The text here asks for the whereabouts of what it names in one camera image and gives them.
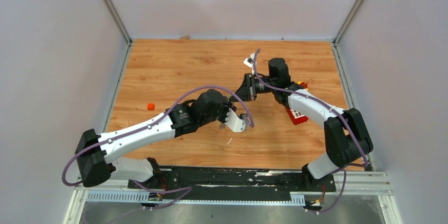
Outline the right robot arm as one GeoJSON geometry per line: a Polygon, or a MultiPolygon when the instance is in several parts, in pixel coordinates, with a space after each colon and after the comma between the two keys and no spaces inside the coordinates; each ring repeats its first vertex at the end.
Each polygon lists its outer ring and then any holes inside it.
{"type": "Polygon", "coordinates": [[[267,76],[256,70],[246,73],[236,95],[243,101],[254,101],[258,94],[272,93],[291,119],[299,113],[323,128],[325,153],[302,168],[305,189],[315,191],[328,174],[360,158],[367,160],[366,155],[374,146],[359,110],[332,106],[312,95],[305,86],[291,80],[283,58],[270,59],[268,70],[267,76]]]}

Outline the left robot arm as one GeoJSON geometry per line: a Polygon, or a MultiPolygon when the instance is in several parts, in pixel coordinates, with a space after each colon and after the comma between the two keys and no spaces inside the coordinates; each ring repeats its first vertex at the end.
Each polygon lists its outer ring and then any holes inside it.
{"type": "Polygon", "coordinates": [[[254,119],[244,101],[229,91],[233,100],[212,87],[197,99],[178,99],[165,112],[142,123],[97,134],[94,129],[82,133],[75,156],[80,172],[80,184],[98,186],[112,178],[143,182],[157,188],[162,175],[148,160],[133,160],[124,156],[143,146],[195,133],[200,127],[219,121],[233,132],[240,133],[254,127],[254,119]]]}

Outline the toy brick car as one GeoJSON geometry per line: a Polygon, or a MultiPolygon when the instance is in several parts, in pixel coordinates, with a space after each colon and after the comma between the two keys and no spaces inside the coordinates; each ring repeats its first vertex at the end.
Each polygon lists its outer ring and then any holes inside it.
{"type": "Polygon", "coordinates": [[[305,89],[309,91],[308,84],[306,82],[298,81],[297,84],[299,85],[299,89],[305,89]]]}

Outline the orange cube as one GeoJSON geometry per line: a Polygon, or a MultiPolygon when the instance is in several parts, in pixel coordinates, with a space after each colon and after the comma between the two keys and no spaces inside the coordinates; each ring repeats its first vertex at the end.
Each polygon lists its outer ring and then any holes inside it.
{"type": "Polygon", "coordinates": [[[155,110],[155,105],[153,103],[148,103],[147,104],[147,110],[154,111],[155,110]]]}

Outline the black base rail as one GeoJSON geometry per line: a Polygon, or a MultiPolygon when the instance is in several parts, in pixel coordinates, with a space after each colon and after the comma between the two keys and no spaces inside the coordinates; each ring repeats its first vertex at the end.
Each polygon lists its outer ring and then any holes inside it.
{"type": "Polygon", "coordinates": [[[142,185],[174,190],[191,187],[186,200],[286,201],[292,192],[335,192],[331,175],[312,182],[301,171],[229,167],[158,166],[142,185]]]}

